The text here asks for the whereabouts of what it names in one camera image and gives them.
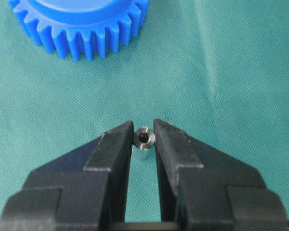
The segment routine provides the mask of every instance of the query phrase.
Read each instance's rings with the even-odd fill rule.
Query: hole
[[[149,135],[145,132],[142,132],[139,134],[138,139],[141,143],[148,143]]]

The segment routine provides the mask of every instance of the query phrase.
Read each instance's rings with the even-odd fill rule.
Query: plastic gear
[[[118,53],[144,25],[149,0],[9,0],[20,25],[47,53],[106,57]]]

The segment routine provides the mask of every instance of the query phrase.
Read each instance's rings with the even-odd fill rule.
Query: green cloth background
[[[258,168],[289,217],[289,0],[152,0],[92,62],[34,46],[0,0],[0,214],[32,169],[154,118]],[[159,221],[154,155],[130,175],[127,221]]]

